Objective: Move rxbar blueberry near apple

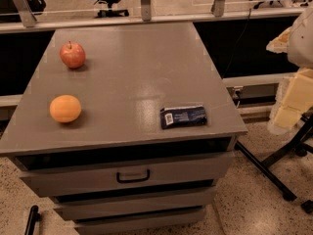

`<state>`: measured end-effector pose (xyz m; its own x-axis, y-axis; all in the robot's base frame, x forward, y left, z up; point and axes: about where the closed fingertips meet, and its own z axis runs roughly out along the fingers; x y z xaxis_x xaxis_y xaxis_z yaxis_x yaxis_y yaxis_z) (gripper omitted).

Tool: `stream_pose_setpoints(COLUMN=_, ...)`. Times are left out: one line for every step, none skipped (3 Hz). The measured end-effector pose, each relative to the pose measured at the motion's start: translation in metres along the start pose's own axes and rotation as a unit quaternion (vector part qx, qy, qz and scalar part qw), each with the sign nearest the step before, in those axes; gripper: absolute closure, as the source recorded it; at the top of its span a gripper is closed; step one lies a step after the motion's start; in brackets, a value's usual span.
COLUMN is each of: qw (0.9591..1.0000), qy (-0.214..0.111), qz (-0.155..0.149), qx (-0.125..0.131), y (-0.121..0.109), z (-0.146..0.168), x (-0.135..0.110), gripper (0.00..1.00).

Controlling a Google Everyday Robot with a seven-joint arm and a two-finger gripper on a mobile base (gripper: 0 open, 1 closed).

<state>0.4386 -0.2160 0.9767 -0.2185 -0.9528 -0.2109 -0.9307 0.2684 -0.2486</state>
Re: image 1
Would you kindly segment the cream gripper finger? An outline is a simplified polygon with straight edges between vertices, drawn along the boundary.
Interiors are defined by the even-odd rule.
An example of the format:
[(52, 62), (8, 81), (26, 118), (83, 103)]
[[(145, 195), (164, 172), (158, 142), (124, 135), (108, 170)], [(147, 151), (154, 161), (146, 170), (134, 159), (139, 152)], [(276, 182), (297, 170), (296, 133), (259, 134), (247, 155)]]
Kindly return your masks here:
[(276, 54), (286, 53), (288, 51), (290, 33), (291, 29), (288, 27), (267, 44), (266, 50)]
[(299, 70), (279, 84), (272, 110), (274, 125), (291, 129), (313, 107), (313, 70)]

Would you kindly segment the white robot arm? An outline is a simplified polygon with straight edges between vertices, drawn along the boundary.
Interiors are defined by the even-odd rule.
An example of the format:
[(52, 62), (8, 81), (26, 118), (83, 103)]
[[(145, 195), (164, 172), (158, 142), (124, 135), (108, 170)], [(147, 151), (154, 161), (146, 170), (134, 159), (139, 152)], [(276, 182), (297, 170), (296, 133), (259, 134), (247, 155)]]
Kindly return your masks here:
[(270, 113), (268, 130), (283, 134), (313, 107), (313, 8), (305, 9), (292, 26), (268, 43), (266, 49), (286, 53), (288, 61), (299, 67), (294, 75), (280, 81)]

